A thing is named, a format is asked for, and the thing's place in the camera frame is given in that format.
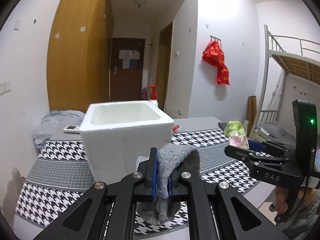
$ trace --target metal screw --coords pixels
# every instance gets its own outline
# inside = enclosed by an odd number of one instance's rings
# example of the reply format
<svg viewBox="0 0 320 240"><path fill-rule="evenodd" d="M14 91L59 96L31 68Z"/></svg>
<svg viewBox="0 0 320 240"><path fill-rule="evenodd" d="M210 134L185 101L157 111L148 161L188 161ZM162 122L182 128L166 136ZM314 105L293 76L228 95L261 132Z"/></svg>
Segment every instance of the metal screw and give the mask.
<svg viewBox="0 0 320 240"><path fill-rule="evenodd" d="M136 171L132 174L132 177L134 177L135 179L140 179L142 177L142 173Z"/></svg>
<svg viewBox="0 0 320 240"><path fill-rule="evenodd" d="M219 183L219 187L223 188L223 189L226 189L226 188L229 187L229 183L226 182L226 181L222 181L222 182Z"/></svg>
<svg viewBox="0 0 320 240"><path fill-rule="evenodd" d="M97 182L96 184L94 184L94 187L96 189L103 189L104 188L104 183L103 182Z"/></svg>
<svg viewBox="0 0 320 240"><path fill-rule="evenodd" d="M181 173L181 177L183 177L185 179L189 179L191 177L191 173L185 171L185 172Z"/></svg>

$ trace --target white styrofoam box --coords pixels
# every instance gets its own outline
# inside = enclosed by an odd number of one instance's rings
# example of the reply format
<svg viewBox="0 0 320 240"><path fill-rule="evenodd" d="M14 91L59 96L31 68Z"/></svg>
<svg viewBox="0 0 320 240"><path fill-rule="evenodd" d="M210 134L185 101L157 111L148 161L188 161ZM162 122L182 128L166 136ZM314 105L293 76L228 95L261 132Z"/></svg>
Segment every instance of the white styrofoam box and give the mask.
<svg viewBox="0 0 320 240"><path fill-rule="evenodd" d="M149 101L92 104L80 135L96 181L120 181L136 171L138 156L169 144L173 119Z"/></svg>

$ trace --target light switch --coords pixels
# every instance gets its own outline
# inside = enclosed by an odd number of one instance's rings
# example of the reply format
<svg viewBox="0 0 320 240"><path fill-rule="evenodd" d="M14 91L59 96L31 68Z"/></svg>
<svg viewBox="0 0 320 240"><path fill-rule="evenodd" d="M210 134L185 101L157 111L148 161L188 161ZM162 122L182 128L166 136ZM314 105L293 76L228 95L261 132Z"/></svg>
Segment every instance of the light switch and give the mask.
<svg viewBox="0 0 320 240"><path fill-rule="evenodd" d="M4 83L0 83L0 95L4 94Z"/></svg>
<svg viewBox="0 0 320 240"><path fill-rule="evenodd" d="M11 81L6 81L4 83L4 91L7 93L9 91L11 91Z"/></svg>

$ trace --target triangular cutout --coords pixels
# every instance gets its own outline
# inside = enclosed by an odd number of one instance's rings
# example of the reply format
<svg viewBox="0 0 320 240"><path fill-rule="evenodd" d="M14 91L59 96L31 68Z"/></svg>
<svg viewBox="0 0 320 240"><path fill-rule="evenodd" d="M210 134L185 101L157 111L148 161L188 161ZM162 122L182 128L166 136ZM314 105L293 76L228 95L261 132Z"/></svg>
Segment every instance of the triangular cutout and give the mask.
<svg viewBox="0 0 320 240"><path fill-rule="evenodd" d="M64 221L63 226L70 228L76 232L80 231L85 217L87 216L89 207L92 203L91 198L87 198L80 206L77 207Z"/></svg>
<svg viewBox="0 0 320 240"><path fill-rule="evenodd" d="M242 204L236 197L231 198L233 207L241 224L243 231L248 231L252 228L261 225L261 220L257 218L244 204Z"/></svg>

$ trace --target white wall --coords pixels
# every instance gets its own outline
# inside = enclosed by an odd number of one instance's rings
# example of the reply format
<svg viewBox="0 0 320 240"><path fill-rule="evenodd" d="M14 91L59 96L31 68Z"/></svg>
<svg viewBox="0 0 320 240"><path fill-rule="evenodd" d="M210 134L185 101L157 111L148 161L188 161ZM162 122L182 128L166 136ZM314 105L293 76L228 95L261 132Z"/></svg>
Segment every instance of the white wall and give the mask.
<svg viewBox="0 0 320 240"><path fill-rule="evenodd" d="M320 86L303 78L288 74L284 88L284 97L279 114L279 122L285 131L296 135L293 122L292 102L294 100L309 100L316 104L318 119L318 134L320 133Z"/></svg>
<svg viewBox="0 0 320 240"><path fill-rule="evenodd" d="M59 1L21 0L0 32L0 82L10 80L12 88L0 96L1 205L13 168L26 177L38 154L32 133L49 112L47 51Z"/></svg>
<svg viewBox="0 0 320 240"><path fill-rule="evenodd" d="M143 57L142 88L147 87L149 54L151 49L148 44L151 43L151 26L145 22L139 21L115 22L115 27L113 29L113 37L146 40Z"/></svg>
<svg viewBox="0 0 320 240"><path fill-rule="evenodd" d="M156 81L156 64L160 31L174 21L172 57L165 112L172 118L188 116L197 37L197 0L176 0L159 18L153 30L148 84Z"/></svg>
<svg viewBox="0 0 320 240"><path fill-rule="evenodd" d="M318 43L320 43L320 27L307 6L302 2L274 1L258 3L256 6L260 29L260 66L256 88L258 102L261 94L265 60L265 38L263 25L268 25L268 30L273 35L303 38ZM287 38L278 38L277 40L285 51L300 55L300 43L298 40ZM313 45L308 42L302 42L302 45L303 47L320 52L320 46L318 45ZM320 61L320 54L304 50L303 55ZM275 62L275 60L272 58L269 59L268 82L263 102L263 109L269 109L270 105L272 105L274 109L277 109L276 101L278 101L278 97L276 98L275 96L272 96L272 94L280 94L279 90L281 89L281 84L278 83L278 80L279 77L282 78L282 73L283 71L281 67Z"/></svg>
<svg viewBox="0 0 320 240"><path fill-rule="evenodd" d="M230 86L218 85L217 67L202 60L210 35L222 40ZM256 89L259 46L258 15L252 0L198 0L196 62L188 117L214 116L224 122L245 119L248 97Z"/></svg>

